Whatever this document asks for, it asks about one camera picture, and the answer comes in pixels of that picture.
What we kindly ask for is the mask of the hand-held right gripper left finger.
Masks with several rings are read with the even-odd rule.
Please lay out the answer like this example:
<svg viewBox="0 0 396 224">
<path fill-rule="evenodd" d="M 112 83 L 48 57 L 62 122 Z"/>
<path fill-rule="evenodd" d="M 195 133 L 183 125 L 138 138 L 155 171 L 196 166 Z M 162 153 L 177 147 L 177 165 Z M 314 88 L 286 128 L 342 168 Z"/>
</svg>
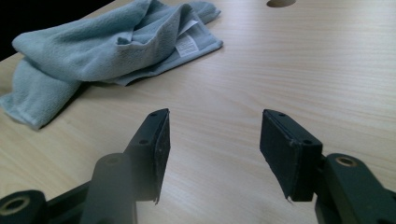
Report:
<svg viewBox="0 0 396 224">
<path fill-rule="evenodd" d="M 124 150 L 132 162 L 136 201 L 160 200 L 171 148 L 169 115 L 168 108 L 148 114 Z"/>
</svg>

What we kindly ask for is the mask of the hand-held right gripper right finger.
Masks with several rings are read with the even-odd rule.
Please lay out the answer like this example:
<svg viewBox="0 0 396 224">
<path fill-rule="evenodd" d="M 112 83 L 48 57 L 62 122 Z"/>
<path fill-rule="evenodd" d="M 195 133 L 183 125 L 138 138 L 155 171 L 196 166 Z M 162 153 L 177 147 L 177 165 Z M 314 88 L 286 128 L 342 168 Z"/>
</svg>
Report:
<svg viewBox="0 0 396 224">
<path fill-rule="evenodd" d="M 322 155 L 322 143 L 314 135 L 288 115 L 264 109 L 260 151 L 286 199 L 312 200 Z"/>
</svg>

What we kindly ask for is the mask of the light blue towel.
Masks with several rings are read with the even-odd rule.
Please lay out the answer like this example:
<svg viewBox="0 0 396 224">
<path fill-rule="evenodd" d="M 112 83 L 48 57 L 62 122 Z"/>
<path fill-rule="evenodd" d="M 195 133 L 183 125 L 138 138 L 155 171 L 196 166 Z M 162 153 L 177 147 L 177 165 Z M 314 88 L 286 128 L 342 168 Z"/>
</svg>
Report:
<svg viewBox="0 0 396 224">
<path fill-rule="evenodd" d="M 23 57 L 0 107 L 40 129 L 84 82 L 126 86 L 219 49 L 221 40 L 206 27 L 219 14 L 205 1 L 134 0 L 96 18 L 18 35 L 12 45 Z"/>
</svg>

